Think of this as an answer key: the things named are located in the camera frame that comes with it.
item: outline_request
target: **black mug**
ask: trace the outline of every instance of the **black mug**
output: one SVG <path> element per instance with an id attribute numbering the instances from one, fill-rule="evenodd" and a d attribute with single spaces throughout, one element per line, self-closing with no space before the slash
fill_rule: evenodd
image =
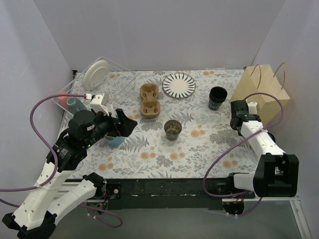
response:
<path id="1" fill-rule="evenodd" d="M 226 97 L 227 91 L 224 88 L 220 86 L 213 87 L 209 93 L 208 107 L 213 111 L 218 110 Z"/>

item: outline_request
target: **white wall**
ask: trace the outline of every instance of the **white wall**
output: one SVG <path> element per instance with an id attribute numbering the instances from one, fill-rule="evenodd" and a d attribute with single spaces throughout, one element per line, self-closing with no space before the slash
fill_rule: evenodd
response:
<path id="1" fill-rule="evenodd" d="M 274 69 L 283 61 L 288 64 L 285 89 L 292 103 L 273 133 L 286 152 L 299 158 L 298 194 L 313 238 L 319 238 L 318 23 L 318 1 L 286 1 L 254 61 Z"/>
<path id="2" fill-rule="evenodd" d="M 29 113 L 40 99 L 54 94 L 72 72 L 32 0 L 0 0 L 0 188 L 33 186 L 49 150 L 32 131 Z M 52 102 L 35 114 L 36 126 L 53 144 L 62 112 Z M 0 193 L 20 204 L 25 193 Z M 14 208 L 0 205 L 0 217 Z M 0 223 L 0 238 L 17 231 Z"/>
<path id="3" fill-rule="evenodd" d="M 285 0 L 34 0 L 72 69 L 251 65 Z"/>

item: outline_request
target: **clear plastic container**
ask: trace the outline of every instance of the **clear plastic container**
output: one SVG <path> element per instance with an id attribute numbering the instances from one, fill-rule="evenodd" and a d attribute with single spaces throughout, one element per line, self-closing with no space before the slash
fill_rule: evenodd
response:
<path id="1" fill-rule="evenodd" d="M 105 76 L 104 81 L 93 90 L 84 90 L 82 87 L 82 80 L 88 69 L 96 62 L 100 60 L 105 60 L 109 63 L 109 72 Z M 69 94 L 93 94 L 102 95 L 105 94 L 106 107 L 109 112 L 114 112 L 115 109 L 121 108 L 121 103 L 130 96 L 130 92 L 135 88 L 136 84 L 136 73 L 105 58 L 99 57 L 94 61 L 88 68 L 83 72 L 79 73 L 76 78 L 71 81 L 67 86 L 65 86 L 58 94 L 62 92 L 67 92 Z M 85 107 L 90 109 L 90 101 L 79 98 L 80 101 L 85 105 Z M 53 102 L 67 111 L 69 114 L 73 115 L 67 108 L 67 106 L 59 101 L 58 98 L 53 98 Z"/>

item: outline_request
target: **striped plate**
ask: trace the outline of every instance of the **striped plate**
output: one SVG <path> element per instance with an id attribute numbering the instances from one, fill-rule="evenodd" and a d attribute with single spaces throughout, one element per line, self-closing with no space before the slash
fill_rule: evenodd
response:
<path id="1" fill-rule="evenodd" d="M 195 91 L 196 84 L 192 77 L 182 72 L 172 73 L 163 80 L 166 94 L 176 99 L 189 97 Z"/>

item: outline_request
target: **brown paper bag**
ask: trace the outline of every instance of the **brown paper bag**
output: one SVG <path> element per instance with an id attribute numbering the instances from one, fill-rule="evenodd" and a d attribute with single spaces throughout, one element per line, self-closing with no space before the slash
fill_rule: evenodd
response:
<path id="1" fill-rule="evenodd" d="M 281 86 L 276 77 L 279 68 L 284 67 L 284 82 Z M 249 66 L 246 68 L 242 78 L 240 79 L 235 93 L 231 98 L 232 101 L 242 100 L 246 96 L 256 92 L 264 92 L 271 94 L 278 98 L 280 102 L 285 105 L 290 100 L 287 92 L 284 89 L 286 79 L 286 64 L 283 62 L 278 69 L 273 72 L 270 65 Z M 248 102 L 257 102 L 257 114 L 262 120 L 264 125 L 267 125 L 280 111 L 279 104 L 271 97 L 265 95 L 256 95 L 248 98 Z"/>

